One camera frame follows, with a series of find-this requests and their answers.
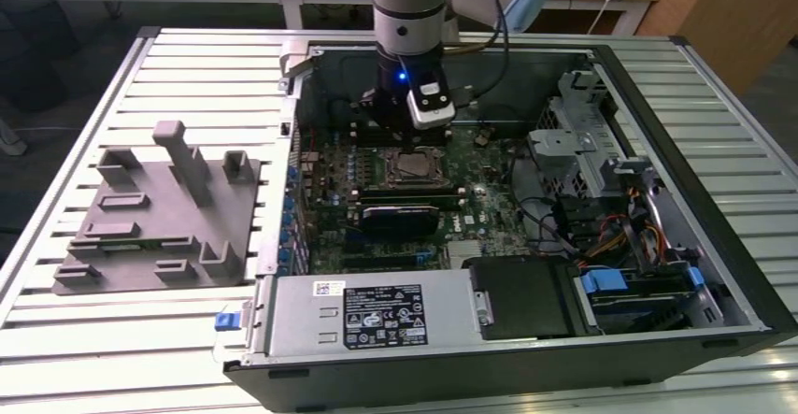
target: aluminum extrusion table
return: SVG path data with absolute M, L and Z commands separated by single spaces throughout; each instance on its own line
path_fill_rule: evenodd
M 369 40 L 367 33 L 265 30 L 143 30 L 72 153 L 0 272 L 2 412 L 263 412 L 221 375 L 243 332 L 213 331 L 215 313 L 253 295 L 244 286 L 60 297 L 49 293 L 101 178 L 104 148 L 132 147 L 161 160 L 151 129 L 180 119 L 185 141 L 207 159 L 233 148 L 264 162 L 257 202 L 288 145 L 279 123 L 293 104 L 280 67 L 312 40 Z M 467 36 L 476 41 L 482 36 Z M 687 46 L 667 38 L 515 36 L 514 42 L 606 42 L 630 72 L 694 171 L 728 217 L 792 313 L 798 312 L 798 168 Z M 256 208 L 249 251 L 272 207 Z M 371 412 L 679 413 L 795 412 L 798 340 L 702 365 L 660 384 L 380 408 Z

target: warning sticker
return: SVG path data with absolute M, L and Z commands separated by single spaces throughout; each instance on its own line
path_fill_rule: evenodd
M 427 344 L 421 285 L 344 290 L 344 345 L 349 350 Z

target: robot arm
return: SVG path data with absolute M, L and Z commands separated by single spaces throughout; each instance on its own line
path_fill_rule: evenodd
M 454 119 L 441 67 L 446 12 L 447 0 L 373 0 L 379 74 L 365 106 L 375 120 L 400 133 Z
M 500 0 L 511 9 L 507 29 L 522 31 L 544 0 Z M 377 50 L 376 86 L 360 107 L 385 128 L 412 137 L 417 130 L 446 126 L 456 107 L 443 70 L 441 43 L 447 4 L 468 17 L 500 25 L 491 0 L 372 0 Z

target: white label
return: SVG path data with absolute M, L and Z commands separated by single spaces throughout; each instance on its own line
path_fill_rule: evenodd
M 313 282 L 313 296 L 344 295 L 345 287 L 347 287 L 347 282 L 344 280 L 315 281 Z
M 399 336 L 423 336 L 425 332 L 424 328 L 408 328 L 407 330 L 399 330 Z

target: floor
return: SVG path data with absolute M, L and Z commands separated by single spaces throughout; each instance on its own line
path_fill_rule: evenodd
M 68 2 L 63 8 L 83 49 L 53 62 L 68 87 L 68 100 L 36 114 L 20 113 L 0 98 L 0 117 L 28 142 L 21 157 L 0 154 L 0 264 L 13 246 L 81 126 L 103 96 L 107 83 L 140 26 L 204 28 L 284 28 L 277 5 L 125 3 L 111 20 L 100 3 Z M 371 14 L 359 8 L 304 7 L 308 29 L 368 29 Z M 0 17 L 0 34 L 8 31 Z M 798 157 L 798 49 L 786 48 L 743 102 L 792 158 Z

